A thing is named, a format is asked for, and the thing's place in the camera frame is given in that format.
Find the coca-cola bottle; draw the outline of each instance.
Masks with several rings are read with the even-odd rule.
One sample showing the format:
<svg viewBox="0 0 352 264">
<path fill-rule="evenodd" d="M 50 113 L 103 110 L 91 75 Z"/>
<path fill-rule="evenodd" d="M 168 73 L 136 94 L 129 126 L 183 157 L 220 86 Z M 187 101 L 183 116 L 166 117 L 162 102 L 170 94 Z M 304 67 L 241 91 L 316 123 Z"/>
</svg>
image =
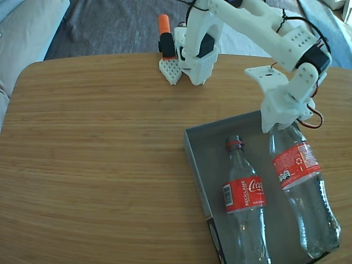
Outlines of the coca-cola bottle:
<svg viewBox="0 0 352 264">
<path fill-rule="evenodd" d="M 265 238 L 262 182 L 247 161 L 243 146 L 240 136 L 226 139 L 226 149 L 233 164 L 229 182 L 223 185 L 226 212 L 232 225 L 238 223 L 236 233 L 239 237 L 234 241 L 238 241 L 240 247 L 239 264 L 270 264 Z"/>
<path fill-rule="evenodd" d="M 315 155 L 296 123 L 270 131 L 270 153 L 297 218 L 301 247 L 313 259 L 339 245 L 341 228 L 327 199 Z"/>
</svg>

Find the orange object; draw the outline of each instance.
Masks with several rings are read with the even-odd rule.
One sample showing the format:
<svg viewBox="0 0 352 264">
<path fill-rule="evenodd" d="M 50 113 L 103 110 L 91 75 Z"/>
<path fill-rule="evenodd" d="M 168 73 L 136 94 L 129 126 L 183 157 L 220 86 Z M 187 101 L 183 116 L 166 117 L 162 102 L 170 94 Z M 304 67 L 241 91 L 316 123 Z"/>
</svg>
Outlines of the orange object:
<svg viewBox="0 0 352 264">
<path fill-rule="evenodd" d="M 165 14 L 159 16 L 159 35 L 171 33 L 169 17 Z"/>
</svg>

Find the wood grain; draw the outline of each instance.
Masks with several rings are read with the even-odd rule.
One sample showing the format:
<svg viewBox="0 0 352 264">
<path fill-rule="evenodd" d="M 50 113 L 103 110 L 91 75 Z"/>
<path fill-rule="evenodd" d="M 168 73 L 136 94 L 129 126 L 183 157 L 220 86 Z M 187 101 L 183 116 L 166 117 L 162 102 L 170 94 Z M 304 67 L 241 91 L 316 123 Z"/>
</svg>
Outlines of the wood grain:
<svg viewBox="0 0 352 264">
<path fill-rule="evenodd" d="M 244 69 L 266 58 L 220 56 L 212 78 L 168 85 L 158 54 L 29 66 L 0 136 L 0 263 L 218 263 L 183 147 L 183 131 L 255 111 Z M 352 259 L 352 78 L 331 69 L 305 130 L 343 231 L 320 263 Z"/>
</svg>

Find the gray carpet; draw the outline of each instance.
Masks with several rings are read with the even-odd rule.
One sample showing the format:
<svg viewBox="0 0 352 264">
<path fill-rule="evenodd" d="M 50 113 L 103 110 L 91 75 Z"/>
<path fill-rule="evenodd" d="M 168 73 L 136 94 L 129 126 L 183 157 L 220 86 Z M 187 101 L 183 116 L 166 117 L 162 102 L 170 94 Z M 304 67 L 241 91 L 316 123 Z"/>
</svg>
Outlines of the gray carpet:
<svg viewBox="0 0 352 264">
<path fill-rule="evenodd" d="M 296 0 L 267 0 L 299 13 Z M 92 54 L 158 51 L 158 16 L 171 27 L 185 20 L 188 6 L 176 0 L 71 0 L 45 59 Z"/>
</svg>

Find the red label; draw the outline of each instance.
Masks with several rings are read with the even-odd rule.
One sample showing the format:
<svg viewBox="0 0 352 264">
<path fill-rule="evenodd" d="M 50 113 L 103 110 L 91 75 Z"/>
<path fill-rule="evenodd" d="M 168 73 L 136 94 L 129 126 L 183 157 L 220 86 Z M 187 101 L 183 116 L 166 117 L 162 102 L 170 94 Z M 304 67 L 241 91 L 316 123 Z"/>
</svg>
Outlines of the red label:
<svg viewBox="0 0 352 264">
<path fill-rule="evenodd" d="M 281 187 L 296 182 L 304 182 L 305 176 L 320 171 L 320 166 L 308 143 L 301 143 L 284 151 L 273 160 L 276 173 L 281 182 Z"/>
<path fill-rule="evenodd" d="M 226 212 L 265 205 L 262 180 L 258 176 L 232 180 L 223 185 Z"/>
</svg>

